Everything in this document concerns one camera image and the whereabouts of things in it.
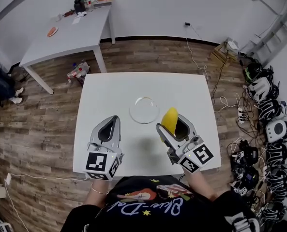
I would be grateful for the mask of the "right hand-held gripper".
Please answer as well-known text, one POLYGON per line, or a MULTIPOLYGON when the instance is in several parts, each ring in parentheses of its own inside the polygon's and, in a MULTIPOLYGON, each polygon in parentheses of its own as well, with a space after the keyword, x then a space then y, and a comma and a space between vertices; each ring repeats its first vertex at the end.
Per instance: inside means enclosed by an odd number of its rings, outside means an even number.
POLYGON ((178 114, 174 133, 160 123, 156 130, 169 147, 167 154, 171 163, 180 165, 190 174, 200 171, 214 157, 203 139, 196 135, 194 125, 181 114, 178 114))

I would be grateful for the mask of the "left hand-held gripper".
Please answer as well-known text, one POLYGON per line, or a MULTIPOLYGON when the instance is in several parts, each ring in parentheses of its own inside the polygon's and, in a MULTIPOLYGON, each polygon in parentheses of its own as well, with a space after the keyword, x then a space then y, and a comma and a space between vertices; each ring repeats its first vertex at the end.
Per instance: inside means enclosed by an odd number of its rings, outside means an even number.
POLYGON ((84 173, 91 179, 111 181, 122 163, 119 147, 121 121, 111 116, 100 122, 91 133, 84 173))

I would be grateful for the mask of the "yellow banana-like object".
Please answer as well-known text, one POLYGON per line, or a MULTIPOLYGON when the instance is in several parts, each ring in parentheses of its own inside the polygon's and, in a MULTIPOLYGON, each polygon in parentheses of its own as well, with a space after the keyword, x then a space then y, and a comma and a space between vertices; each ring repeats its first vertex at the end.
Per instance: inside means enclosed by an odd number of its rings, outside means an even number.
POLYGON ((178 111, 171 107, 163 116, 161 125, 167 129, 173 136, 175 136, 175 129, 178 123, 178 111))

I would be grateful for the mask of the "clear glass plate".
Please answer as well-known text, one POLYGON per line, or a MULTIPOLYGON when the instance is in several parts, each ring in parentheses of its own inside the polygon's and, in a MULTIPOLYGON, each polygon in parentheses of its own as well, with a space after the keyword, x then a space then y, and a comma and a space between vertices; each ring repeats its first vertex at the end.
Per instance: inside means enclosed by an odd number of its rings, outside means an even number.
POLYGON ((139 97, 129 107, 129 115, 139 124, 149 124, 158 118, 159 107, 150 97, 139 97))

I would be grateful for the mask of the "person's left forearm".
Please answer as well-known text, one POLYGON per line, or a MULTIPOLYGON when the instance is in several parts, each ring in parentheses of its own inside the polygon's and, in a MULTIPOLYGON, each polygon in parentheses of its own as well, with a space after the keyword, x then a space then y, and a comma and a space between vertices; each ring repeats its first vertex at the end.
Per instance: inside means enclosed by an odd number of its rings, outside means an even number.
POLYGON ((105 206, 105 199, 109 190, 109 182, 105 180, 93 180, 91 188, 83 202, 84 205, 94 205, 99 208, 105 206))

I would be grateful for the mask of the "person's right forearm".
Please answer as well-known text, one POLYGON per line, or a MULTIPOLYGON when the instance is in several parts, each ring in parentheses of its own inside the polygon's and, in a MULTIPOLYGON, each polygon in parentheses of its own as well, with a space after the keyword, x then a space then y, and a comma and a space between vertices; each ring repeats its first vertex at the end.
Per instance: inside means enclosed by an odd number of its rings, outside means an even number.
POLYGON ((215 190, 209 185, 205 177, 198 171, 196 173, 189 173, 184 171, 189 187, 196 193, 206 197, 210 201, 214 201, 218 195, 215 190))

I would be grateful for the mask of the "white square table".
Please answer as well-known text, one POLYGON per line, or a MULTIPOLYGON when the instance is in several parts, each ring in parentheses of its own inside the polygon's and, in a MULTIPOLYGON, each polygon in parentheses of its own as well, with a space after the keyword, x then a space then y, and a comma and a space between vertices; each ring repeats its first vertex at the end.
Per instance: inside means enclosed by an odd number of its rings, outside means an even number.
POLYGON ((117 72, 88 74, 83 85, 76 120, 74 172, 83 172, 92 130, 104 119, 117 115, 121 120, 120 148, 124 153, 116 176, 182 174, 172 164, 167 147, 156 130, 169 108, 176 108, 194 125, 213 159, 205 170, 221 166, 218 131, 206 79, 202 75, 162 72, 117 72), (130 107, 148 97, 157 109, 143 124, 131 118, 130 107))

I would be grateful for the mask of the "white power strip with plugs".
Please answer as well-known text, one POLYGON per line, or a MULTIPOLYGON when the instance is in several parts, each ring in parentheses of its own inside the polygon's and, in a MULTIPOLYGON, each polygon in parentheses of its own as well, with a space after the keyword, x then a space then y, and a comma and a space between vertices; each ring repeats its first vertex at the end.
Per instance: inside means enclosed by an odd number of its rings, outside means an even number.
POLYGON ((238 118, 237 118, 237 121, 239 124, 243 124, 246 120, 246 115, 245 115, 245 111, 241 108, 238 108, 237 109, 237 112, 238 112, 238 118))

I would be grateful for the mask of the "plastic bag of rubbish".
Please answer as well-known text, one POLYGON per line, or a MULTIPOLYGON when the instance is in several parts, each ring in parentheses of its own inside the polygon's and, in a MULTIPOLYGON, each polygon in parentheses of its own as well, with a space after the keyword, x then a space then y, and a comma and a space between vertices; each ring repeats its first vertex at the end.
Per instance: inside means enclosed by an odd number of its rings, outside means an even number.
POLYGON ((72 83, 73 80, 78 81, 81 85, 84 84, 85 77, 90 73, 90 66, 85 60, 82 60, 79 64, 73 64, 74 69, 67 74, 67 80, 72 83))

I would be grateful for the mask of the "pile of spare black grippers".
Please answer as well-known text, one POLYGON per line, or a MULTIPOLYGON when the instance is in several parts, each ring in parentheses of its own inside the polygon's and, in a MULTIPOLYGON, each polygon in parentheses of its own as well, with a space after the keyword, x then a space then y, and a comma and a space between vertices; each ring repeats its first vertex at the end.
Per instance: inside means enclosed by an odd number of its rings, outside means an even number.
POLYGON ((239 150, 230 156, 230 164, 234 181, 230 184, 234 192, 245 196, 254 189, 259 181, 258 170, 254 165, 258 162, 259 154, 256 147, 250 146, 247 140, 240 140, 239 150))

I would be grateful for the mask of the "person's black printed t-shirt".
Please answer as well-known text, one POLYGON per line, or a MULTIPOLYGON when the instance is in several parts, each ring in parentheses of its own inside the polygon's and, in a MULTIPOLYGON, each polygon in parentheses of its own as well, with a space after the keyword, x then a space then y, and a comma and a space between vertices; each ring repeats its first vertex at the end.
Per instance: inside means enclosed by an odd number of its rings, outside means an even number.
POLYGON ((260 232, 241 196, 214 201, 171 175, 123 177, 109 187, 105 206, 71 210, 60 232, 260 232))

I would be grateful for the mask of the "cardboard box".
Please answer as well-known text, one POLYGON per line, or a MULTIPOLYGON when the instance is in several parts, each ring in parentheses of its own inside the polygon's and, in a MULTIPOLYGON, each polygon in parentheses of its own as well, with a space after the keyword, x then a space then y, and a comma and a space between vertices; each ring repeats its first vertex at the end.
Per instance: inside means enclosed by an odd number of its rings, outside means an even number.
POLYGON ((210 59, 219 67, 227 67, 238 60, 238 57, 228 48, 228 46, 227 42, 223 42, 215 47, 210 54, 210 59))

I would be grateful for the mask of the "white round-domed headset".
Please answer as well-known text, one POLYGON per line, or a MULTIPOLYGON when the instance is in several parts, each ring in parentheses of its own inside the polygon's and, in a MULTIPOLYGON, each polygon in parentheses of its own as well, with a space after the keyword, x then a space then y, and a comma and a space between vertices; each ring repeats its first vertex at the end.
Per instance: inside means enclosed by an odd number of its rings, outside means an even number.
POLYGON ((286 135, 287 124, 284 120, 275 120, 267 124, 265 131, 268 143, 273 143, 286 135))

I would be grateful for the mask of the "row of black white headsets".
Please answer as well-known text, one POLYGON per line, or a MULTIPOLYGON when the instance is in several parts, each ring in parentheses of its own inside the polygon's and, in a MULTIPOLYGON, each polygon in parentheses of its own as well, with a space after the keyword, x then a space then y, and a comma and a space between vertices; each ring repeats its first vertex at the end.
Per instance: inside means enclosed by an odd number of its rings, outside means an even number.
POLYGON ((246 82, 246 94, 255 102, 259 126, 265 134, 264 144, 264 178, 270 200, 261 209, 260 224, 266 231, 280 222, 287 212, 283 201, 287 198, 287 132, 273 143, 268 143, 265 128, 275 120, 284 120, 287 115, 287 104, 279 101, 279 85, 273 82, 273 68, 263 68, 253 60, 243 70, 246 82))

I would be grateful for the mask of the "long grey table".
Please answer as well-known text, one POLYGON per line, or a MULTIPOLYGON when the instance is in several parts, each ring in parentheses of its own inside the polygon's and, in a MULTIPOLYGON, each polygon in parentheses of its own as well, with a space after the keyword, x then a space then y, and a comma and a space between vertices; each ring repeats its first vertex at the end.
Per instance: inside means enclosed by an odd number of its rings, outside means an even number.
POLYGON ((116 43, 111 7, 96 8, 81 17, 80 22, 75 25, 72 24, 76 18, 74 15, 58 22, 49 21, 40 32, 36 33, 36 37, 20 61, 20 66, 50 95, 54 94, 54 90, 32 69, 32 65, 66 55, 93 51, 100 72, 106 73, 100 40, 105 25, 108 24, 111 41, 113 44, 116 43), (47 37, 52 27, 58 27, 58 31, 53 36, 47 37))

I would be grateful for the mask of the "black container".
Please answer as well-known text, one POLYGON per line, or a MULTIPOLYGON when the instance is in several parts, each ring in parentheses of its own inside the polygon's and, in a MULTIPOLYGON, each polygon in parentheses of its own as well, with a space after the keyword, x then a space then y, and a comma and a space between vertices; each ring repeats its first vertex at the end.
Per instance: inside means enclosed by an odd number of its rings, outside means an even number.
POLYGON ((84 0, 75 0, 74 1, 74 10, 75 13, 82 13, 86 11, 84 0))

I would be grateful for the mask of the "white metal shelf rack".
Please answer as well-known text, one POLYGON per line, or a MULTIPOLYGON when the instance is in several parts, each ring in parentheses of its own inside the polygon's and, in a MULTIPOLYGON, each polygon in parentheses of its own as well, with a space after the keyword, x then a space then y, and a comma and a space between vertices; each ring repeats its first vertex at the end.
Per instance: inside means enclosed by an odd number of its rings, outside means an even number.
POLYGON ((278 16, 273 25, 262 35, 255 35, 240 49, 240 53, 257 59, 263 66, 266 66, 286 45, 287 10, 278 16))

